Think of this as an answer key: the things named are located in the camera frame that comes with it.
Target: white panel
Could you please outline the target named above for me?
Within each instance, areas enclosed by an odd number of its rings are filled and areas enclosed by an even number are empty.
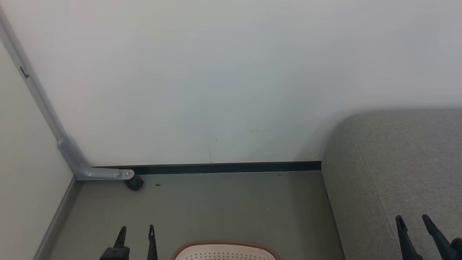
[[[2,258],[32,259],[73,175],[1,41],[0,166]]]
[[[359,111],[462,104],[462,2],[0,0],[92,165],[319,160]]]

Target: black baseboard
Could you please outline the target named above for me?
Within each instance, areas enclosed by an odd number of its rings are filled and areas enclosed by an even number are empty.
[[[108,168],[132,169],[135,171],[135,174],[138,175],[181,173],[295,172],[320,171],[321,161],[111,166]]]

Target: brown rim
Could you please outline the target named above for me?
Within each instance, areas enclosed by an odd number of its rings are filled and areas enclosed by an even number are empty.
[[[202,245],[233,245],[233,246],[244,246],[244,247],[250,247],[250,248],[258,248],[267,251],[270,253],[276,260],[281,260],[279,258],[278,254],[272,250],[271,248],[267,246],[263,246],[260,244],[255,244],[255,243],[248,243],[248,242],[242,242],[242,241],[228,241],[228,240],[206,240],[206,241],[196,241],[196,242],[191,242],[191,243],[186,243],[182,245],[178,250],[175,251],[173,254],[171,260],[175,260],[176,257],[185,249],[192,247],[192,246],[202,246]]]

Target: black wheel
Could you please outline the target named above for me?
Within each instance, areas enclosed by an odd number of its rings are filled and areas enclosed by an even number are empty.
[[[134,192],[139,190],[143,186],[143,183],[143,179],[136,174],[133,176],[133,178],[125,180],[125,185],[127,185],[127,187]]]

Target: gray fabric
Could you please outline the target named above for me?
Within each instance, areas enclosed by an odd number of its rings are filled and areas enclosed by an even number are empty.
[[[354,116],[331,137],[322,174],[346,260],[400,259],[395,216],[417,252],[440,259],[427,214],[451,242],[462,236],[462,109]]]

